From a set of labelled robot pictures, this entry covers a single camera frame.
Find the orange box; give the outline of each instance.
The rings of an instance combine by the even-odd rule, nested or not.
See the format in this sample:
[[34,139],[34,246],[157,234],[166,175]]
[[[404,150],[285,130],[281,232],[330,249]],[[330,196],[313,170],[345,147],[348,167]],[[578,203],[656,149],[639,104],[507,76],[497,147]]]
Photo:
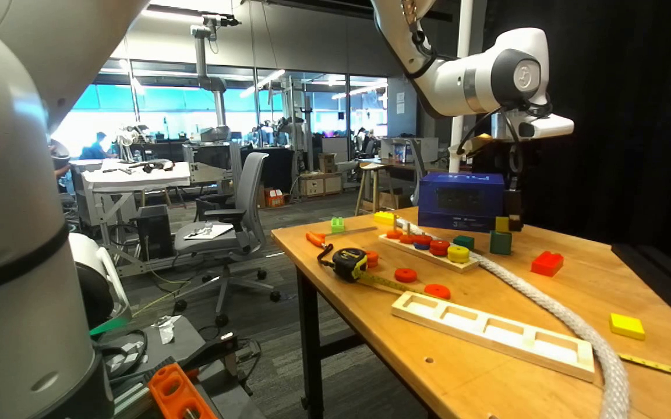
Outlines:
[[285,204],[281,188],[266,188],[264,191],[264,206],[281,206],[281,204]]
[[162,416],[220,416],[176,363],[167,363],[152,375],[148,393]]

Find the blue box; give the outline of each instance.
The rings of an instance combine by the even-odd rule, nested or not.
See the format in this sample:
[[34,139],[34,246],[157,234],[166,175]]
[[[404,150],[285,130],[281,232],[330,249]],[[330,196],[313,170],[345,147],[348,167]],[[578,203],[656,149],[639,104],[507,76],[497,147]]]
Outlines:
[[494,230],[503,196],[497,171],[430,171],[420,185],[420,225]]

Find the glass wall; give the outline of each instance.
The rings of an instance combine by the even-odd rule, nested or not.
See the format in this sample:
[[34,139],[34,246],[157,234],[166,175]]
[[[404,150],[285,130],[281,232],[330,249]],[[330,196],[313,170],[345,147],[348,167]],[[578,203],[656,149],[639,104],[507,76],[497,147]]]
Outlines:
[[208,139],[227,124],[227,139],[254,147],[307,145],[299,138],[316,133],[351,138],[359,127],[387,133],[384,76],[220,67],[210,70],[223,82],[220,92],[214,84],[201,89],[194,71],[136,67],[136,76],[97,76],[51,138],[79,155],[96,133],[109,149],[125,125],[141,125],[146,139]]

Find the cardboard box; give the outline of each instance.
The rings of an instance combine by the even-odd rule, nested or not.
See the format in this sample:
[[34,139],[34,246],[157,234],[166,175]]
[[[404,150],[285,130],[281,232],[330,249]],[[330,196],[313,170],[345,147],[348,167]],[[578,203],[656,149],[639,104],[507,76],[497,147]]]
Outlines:
[[301,196],[330,196],[340,192],[340,171],[303,171],[299,176]]
[[407,192],[380,192],[380,206],[399,210],[399,206],[411,206],[411,196]]

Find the lab room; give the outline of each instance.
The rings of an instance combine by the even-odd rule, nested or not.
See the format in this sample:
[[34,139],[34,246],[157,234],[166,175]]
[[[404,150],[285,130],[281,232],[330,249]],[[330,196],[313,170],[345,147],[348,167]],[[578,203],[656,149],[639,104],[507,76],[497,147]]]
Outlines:
[[0,1],[0,419],[671,419],[671,1]]

